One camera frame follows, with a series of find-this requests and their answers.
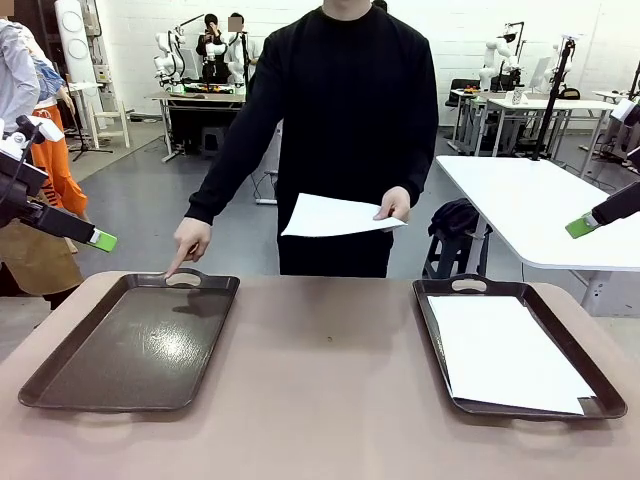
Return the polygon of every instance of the tray handle cutout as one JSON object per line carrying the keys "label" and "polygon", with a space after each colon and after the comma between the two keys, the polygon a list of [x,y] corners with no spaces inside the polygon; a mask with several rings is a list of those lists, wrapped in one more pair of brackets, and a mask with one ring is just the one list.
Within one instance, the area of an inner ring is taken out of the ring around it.
{"label": "tray handle cutout", "polygon": [[451,280],[451,288],[456,292],[475,290],[477,292],[484,293],[488,288],[484,281],[474,278],[452,278]]}

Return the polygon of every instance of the black pants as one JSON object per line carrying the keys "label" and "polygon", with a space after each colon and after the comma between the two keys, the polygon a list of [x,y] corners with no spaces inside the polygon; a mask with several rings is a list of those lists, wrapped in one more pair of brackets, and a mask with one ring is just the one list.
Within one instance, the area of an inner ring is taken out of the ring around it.
{"label": "black pants", "polygon": [[280,274],[386,278],[393,234],[367,232],[329,238],[278,237]]}

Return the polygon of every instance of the hand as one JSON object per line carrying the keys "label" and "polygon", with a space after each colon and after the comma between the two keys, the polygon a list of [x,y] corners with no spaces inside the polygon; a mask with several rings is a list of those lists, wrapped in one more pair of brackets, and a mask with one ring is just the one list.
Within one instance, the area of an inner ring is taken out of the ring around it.
{"label": "hand", "polygon": [[60,97],[62,98],[62,101],[67,105],[67,108],[71,111],[71,115],[75,117],[76,106],[73,104],[73,99],[69,96],[64,88],[60,89]]}
{"label": "hand", "polygon": [[402,187],[394,187],[385,193],[382,198],[382,208],[374,220],[384,220],[385,218],[397,218],[403,222],[409,221],[409,211],[411,210],[411,197],[409,192]]}
{"label": "hand", "polygon": [[183,262],[197,262],[202,258],[211,243],[211,226],[195,218],[185,218],[173,238],[178,245],[178,252],[171,262],[165,278],[176,273]]}

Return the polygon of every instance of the desk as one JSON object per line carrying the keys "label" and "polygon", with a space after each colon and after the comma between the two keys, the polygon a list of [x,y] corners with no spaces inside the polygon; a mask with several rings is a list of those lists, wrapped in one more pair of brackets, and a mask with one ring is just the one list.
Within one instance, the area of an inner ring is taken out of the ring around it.
{"label": "desk", "polygon": [[640,213],[572,239],[566,225],[608,195],[553,163],[445,156],[437,162],[480,213],[469,272],[478,266],[487,224],[526,265],[595,271],[582,303],[589,312],[611,272],[640,272]]}
{"label": "desk", "polygon": [[[190,98],[189,95],[198,95],[204,98]],[[162,159],[162,163],[167,163],[180,153],[173,145],[169,110],[239,112],[246,101],[245,95],[226,93],[199,93],[176,96],[176,94],[170,94],[169,92],[159,92],[145,98],[160,102],[165,143],[168,150],[168,155]],[[197,105],[187,105],[187,103],[196,103]]]}
{"label": "desk", "polygon": [[174,414],[75,415],[22,385],[121,274],[88,279],[0,365],[4,479],[602,480],[637,476],[637,365],[564,291],[535,285],[629,405],[538,424],[450,406],[408,281],[242,279],[198,398]]}
{"label": "desk", "polygon": [[[525,115],[529,112],[543,112],[547,109],[549,104],[548,100],[532,100],[529,99],[527,103],[521,103],[518,105],[513,105],[510,101],[506,99],[488,99],[488,105],[485,110],[484,115],[482,116],[482,120],[480,121],[480,132],[484,130],[484,125],[486,123],[487,111],[498,110],[500,112],[500,122],[498,124],[498,134],[496,135],[496,142],[493,147],[493,156],[495,157],[498,154],[498,148],[500,146],[500,137],[502,135],[502,129],[504,127],[504,122],[507,118],[522,118],[522,114]],[[597,100],[556,100],[554,104],[553,111],[559,112],[559,116],[556,117],[555,126],[551,132],[551,140],[550,144],[554,143],[554,139],[557,138],[558,134],[560,134],[560,141],[555,145],[553,151],[555,152],[552,157],[555,158],[558,151],[560,150],[560,145],[562,143],[562,137],[566,133],[566,130],[569,126],[570,121],[581,121],[581,120],[593,120],[596,117],[575,117],[572,115],[575,110],[598,110],[600,111],[600,117],[598,117],[598,123],[593,131],[593,135],[591,136],[591,142],[587,149],[587,155],[584,160],[583,167],[580,171],[580,178],[584,178],[587,170],[591,164],[591,158],[593,157],[593,152],[596,147],[596,143],[598,141],[598,135],[604,126],[604,123],[609,116],[609,113],[615,109],[615,105],[607,102],[600,102]],[[480,146],[482,143],[482,135],[478,137],[478,143],[476,145],[476,156],[480,154]]]}
{"label": "desk", "polygon": [[613,92],[606,92],[606,91],[602,91],[602,90],[595,90],[593,92],[594,95],[598,96],[598,97],[602,97],[603,101],[607,101],[607,100],[611,100],[613,103],[618,104],[620,102],[620,100],[622,100],[623,98],[628,98],[627,95],[620,95],[619,93],[613,93]]}

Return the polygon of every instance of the brown tray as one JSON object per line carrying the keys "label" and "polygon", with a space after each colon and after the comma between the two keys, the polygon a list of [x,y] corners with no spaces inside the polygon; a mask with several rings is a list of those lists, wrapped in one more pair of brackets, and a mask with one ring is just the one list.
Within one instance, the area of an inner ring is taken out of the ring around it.
{"label": "brown tray", "polygon": [[162,275],[118,280],[22,387],[20,402],[109,413],[188,406],[240,280],[178,273],[195,276],[196,286],[168,286]]}
{"label": "brown tray", "polygon": [[[460,410],[475,415],[533,421],[604,420],[621,418],[626,415],[627,404],[620,394],[530,285],[493,282],[477,275],[460,275],[448,280],[419,280],[414,282],[413,289],[429,331],[449,396],[453,404]],[[454,398],[447,371],[447,360],[442,348],[440,329],[427,299],[427,297],[443,295],[486,295],[517,298],[522,305],[529,309],[540,328],[551,338],[596,394],[596,397],[579,399],[585,414],[549,412]]]}

